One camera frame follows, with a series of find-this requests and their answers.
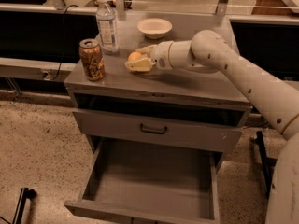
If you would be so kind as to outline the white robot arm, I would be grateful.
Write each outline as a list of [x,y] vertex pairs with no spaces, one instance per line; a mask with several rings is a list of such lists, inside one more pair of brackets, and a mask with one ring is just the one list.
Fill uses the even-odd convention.
[[171,70],[195,64],[221,71],[287,141],[274,169],[265,224],[299,224],[299,90],[237,54],[211,30],[192,40],[167,41],[131,53],[125,66],[148,72],[154,66]]

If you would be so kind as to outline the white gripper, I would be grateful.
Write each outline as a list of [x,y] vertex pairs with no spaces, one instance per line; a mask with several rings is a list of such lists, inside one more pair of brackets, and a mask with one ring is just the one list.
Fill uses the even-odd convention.
[[161,70],[172,70],[169,59],[169,52],[173,41],[166,41],[158,45],[148,45],[136,50],[141,54],[150,55],[151,59],[146,55],[138,57],[129,57],[125,63],[126,68],[131,72],[149,72],[154,63]]

